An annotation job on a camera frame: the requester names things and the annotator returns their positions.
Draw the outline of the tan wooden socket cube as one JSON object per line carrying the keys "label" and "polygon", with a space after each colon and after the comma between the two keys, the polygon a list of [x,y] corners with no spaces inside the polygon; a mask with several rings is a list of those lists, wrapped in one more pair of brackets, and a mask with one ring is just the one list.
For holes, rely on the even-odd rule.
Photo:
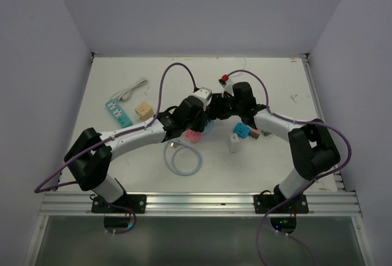
{"label": "tan wooden socket cube", "polygon": [[140,121],[146,121],[154,116],[154,110],[147,102],[143,102],[135,108],[135,112]]}

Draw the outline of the teal power strip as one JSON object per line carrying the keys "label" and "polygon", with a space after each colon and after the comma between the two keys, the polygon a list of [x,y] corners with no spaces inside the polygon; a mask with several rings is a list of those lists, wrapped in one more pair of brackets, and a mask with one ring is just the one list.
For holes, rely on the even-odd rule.
{"label": "teal power strip", "polygon": [[131,127],[132,120],[128,114],[123,110],[121,105],[116,99],[111,99],[105,103],[107,110],[111,113],[112,117],[118,122],[122,128]]}

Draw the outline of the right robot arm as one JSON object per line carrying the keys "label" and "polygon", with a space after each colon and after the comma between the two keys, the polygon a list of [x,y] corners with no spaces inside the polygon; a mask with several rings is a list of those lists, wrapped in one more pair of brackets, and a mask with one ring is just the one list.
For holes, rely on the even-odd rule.
{"label": "right robot arm", "polygon": [[233,83],[229,78],[219,79],[222,93],[214,93],[207,106],[209,120],[226,120],[238,116],[251,129],[269,132],[290,145],[294,168],[273,191],[269,203],[277,211],[287,212],[295,204],[293,195],[321,173],[338,164],[341,156],[320,119],[295,123],[293,119],[278,118],[258,104],[248,82]]}

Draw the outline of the light blue round socket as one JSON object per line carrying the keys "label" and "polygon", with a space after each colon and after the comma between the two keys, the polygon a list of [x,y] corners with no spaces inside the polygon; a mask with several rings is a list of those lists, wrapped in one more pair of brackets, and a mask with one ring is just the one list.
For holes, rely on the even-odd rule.
{"label": "light blue round socket", "polygon": [[208,135],[208,134],[211,132],[211,130],[212,130],[213,127],[214,127],[214,121],[210,121],[210,122],[206,125],[206,127],[205,127],[205,129],[204,129],[203,135]]}

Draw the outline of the blue square adapter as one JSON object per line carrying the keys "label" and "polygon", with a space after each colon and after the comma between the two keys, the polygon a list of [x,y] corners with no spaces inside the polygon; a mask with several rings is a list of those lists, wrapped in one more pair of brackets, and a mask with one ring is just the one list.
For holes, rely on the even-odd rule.
{"label": "blue square adapter", "polygon": [[239,138],[245,139],[249,136],[251,129],[248,125],[239,122],[233,128],[233,133],[235,133]]}

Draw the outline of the pink cube plug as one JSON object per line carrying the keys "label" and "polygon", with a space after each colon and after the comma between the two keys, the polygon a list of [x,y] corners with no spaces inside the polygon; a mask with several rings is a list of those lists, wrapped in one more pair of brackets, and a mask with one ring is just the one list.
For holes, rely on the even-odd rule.
{"label": "pink cube plug", "polygon": [[202,139],[202,135],[202,132],[196,132],[189,129],[185,133],[185,138],[192,143],[197,143]]}

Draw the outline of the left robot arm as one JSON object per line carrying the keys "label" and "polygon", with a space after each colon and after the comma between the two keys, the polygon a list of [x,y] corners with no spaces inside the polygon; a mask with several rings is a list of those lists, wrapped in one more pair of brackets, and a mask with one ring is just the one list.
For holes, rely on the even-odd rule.
{"label": "left robot arm", "polygon": [[200,89],[172,113],[160,112],[134,127],[101,133],[88,128],[77,138],[64,161],[82,191],[95,192],[111,211],[121,212],[127,207],[127,197],[120,183],[108,174],[111,161],[138,148],[177,139],[188,129],[203,128],[210,98],[210,93]]}

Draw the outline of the white charger plug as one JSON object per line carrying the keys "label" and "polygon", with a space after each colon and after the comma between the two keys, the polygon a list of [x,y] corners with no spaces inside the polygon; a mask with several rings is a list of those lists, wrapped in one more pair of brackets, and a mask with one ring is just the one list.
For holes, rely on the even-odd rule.
{"label": "white charger plug", "polygon": [[238,134],[232,133],[229,135],[228,147],[231,153],[237,153],[241,149],[241,142]]}

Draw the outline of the green plug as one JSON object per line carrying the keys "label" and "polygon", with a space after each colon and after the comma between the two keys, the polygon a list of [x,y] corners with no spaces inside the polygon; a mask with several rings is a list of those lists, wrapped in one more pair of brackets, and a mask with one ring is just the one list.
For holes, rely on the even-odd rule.
{"label": "green plug", "polygon": [[273,135],[271,132],[264,131],[264,130],[261,130],[261,134],[262,134],[264,137],[270,137],[270,136]]}

